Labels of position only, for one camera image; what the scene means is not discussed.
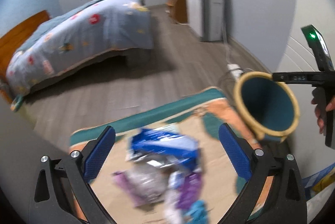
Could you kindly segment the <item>wooden headboard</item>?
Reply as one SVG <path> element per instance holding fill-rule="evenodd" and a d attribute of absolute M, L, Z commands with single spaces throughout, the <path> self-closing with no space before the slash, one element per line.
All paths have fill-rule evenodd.
<path fill-rule="evenodd" d="M 43 23 L 50 19 L 46 10 L 40 11 L 13 27 L 8 33 L 1 37 L 0 62 L 1 78 L 6 78 L 6 70 L 14 52 L 35 32 Z"/>

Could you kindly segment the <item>yellow teal trash bin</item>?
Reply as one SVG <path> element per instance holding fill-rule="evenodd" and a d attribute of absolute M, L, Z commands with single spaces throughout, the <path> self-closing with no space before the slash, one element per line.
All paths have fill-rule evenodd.
<path fill-rule="evenodd" d="M 259 142 L 281 143 L 292 134 L 300 119 L 300 107 L 293 91 L 273 81 L 265 72 L 247 72 L 233 90 L 236 109 Z"/>

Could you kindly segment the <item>wooden side cabinet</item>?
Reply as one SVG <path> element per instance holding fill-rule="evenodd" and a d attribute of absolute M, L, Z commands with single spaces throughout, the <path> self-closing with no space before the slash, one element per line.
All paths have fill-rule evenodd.
<path fill-rule="evenodd" d="M 165 4 L 174 23 L 188 24 L 186 0 L 166 0 Z"/>

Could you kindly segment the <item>silver purple foil wrapper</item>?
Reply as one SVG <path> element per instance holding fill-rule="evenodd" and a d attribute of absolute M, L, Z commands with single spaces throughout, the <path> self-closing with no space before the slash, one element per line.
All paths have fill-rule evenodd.
<path fill-rule="evenodd" d="M 114 183 L 131 199 L 133 206 L 141 207 L 165 200 L 168 190 L 176 190 L 176 208 L 188 210 L 201 194 L 201 172 L 166 172 L 148 163 L 138 163 L 132 168 L 112 173 Z"/>

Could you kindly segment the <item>bed with blue quilt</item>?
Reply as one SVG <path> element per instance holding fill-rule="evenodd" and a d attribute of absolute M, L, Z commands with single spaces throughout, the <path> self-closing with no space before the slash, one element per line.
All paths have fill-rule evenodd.
<path fill-rule="evenodd" d="M 14 51 L 6 79 L 15 95 L 25 96 L 110 51 L 152 48 L 145 0 L 92 0 L 39 25 Z"/>

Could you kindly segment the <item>white power strip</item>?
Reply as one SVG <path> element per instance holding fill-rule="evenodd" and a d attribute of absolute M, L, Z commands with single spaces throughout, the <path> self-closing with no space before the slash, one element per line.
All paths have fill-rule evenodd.
<path fill-rule="evenodd" d="M 235 80 L 238 80 L 244 73 L 244 70 L 238 64 L 228 64 L 227 68 Z"/>

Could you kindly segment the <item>white grey air purifier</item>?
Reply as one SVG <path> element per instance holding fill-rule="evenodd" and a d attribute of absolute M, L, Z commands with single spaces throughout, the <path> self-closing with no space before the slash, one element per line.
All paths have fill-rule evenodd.
<path fill-rule="evenodd" d="M 201 42 L 226 42 L 225 0 L 186 0 L 188 25 Z"/>

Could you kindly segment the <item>blue yellow bag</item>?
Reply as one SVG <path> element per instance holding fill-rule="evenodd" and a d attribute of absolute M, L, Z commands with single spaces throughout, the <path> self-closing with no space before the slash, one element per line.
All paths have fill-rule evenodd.
<path fill-rule="evenodd" d="M 334 183 L 334 163 L 327 168 L 303 179 L 303 186 L 307 195 L 320 193 Z"/>

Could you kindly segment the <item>blue white snack wrapper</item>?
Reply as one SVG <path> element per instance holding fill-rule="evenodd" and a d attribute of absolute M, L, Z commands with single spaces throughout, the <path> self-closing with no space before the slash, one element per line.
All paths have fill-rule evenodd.
<path fill-rule="evenodd" d="M 128 139 L 126 159 L 141 161 L 145 156 L 159 156 L 172 165 L 194 171 L 199 166 L 199 142 L 177 132 L 142 128 Z"/>

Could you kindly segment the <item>orange teal patterned mat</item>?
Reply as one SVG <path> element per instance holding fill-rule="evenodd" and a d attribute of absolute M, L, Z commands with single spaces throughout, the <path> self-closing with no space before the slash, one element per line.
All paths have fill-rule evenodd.
<path fill-rule="evenodd" d="M 116 143 L 90 182 L 117 223 L 218 223 L 244 186 L 219 141 L 228 123 L 259 142 L 223 92 L 200 93 L 111 123 Z"/>

